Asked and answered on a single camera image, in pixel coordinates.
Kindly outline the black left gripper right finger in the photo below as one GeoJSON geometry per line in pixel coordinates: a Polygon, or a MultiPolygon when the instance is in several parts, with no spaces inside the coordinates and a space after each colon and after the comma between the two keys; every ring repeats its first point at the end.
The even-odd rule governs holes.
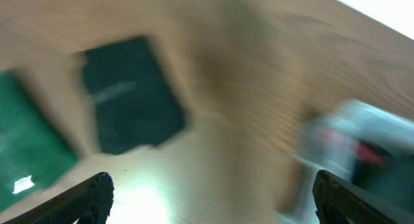
{"type": "Polygon", "coordinates": [[[327,170],[312,187],[321,224],[412,224],[413,215],[385,202],[327,170]]]}

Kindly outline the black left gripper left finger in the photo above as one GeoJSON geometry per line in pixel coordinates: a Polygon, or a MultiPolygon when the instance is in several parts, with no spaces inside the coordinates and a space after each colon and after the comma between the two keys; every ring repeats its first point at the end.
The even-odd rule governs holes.
{"type": "Polygon", "coordinates": [[[113,180],[100,172],[5,224],[105,224],[113,199],[113,180]]]}

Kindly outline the red plaid flannel shirt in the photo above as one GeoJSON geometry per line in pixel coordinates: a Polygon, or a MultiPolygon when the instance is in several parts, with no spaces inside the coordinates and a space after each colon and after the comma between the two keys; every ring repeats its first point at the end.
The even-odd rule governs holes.
{"type": "Polygon", "coordinates": [[[353,164],[355,159],[369,164],[383,163],[384,157],[373,147],[350,134],[325,128],[317,134],[316,138],[328,151],[329,161],[332,164],[344,166],[349,161],[353,164]]]}

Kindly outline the clear plastic storage container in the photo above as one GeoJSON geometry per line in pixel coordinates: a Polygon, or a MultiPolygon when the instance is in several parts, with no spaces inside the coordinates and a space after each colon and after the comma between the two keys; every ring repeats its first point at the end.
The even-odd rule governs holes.
{"type": "Polygon", "coordinates": [[[413,213],[412,120],[350,100],[303,126],[294,158],[300,172],[292,204],[279,210],[282,223],[318,222],[312,186],[319,170],[413,213]]]}

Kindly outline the dark green cloth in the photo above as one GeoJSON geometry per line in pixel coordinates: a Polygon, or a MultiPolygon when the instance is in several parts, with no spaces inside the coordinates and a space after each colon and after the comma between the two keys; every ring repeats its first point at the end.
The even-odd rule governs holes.
{"type": "Polygon", "coordinates": [[[53,185],[78,162],[15,73],[1,73],[1,211],[53,185]]]}

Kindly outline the small black cloth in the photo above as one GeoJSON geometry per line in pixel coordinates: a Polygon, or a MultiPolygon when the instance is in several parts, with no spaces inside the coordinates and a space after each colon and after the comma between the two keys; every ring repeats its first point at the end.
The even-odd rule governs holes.
{"type": "Polygon", "coordinates": [[[119,155],[141,145],[159,146],[186,125],[147,36],[83,53],[83,85],[93,99],[98,142],[119,155]]]}

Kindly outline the large black garment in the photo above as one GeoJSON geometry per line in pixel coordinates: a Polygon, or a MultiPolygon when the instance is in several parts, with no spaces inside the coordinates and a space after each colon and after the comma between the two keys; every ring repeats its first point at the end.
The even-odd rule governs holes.
{"type": "Polygon", "coordinates": [[[356,160],[352,184],[412,214],[413,155],[373,148],[384,157],[383,163],[376,165],[356,160]]]}

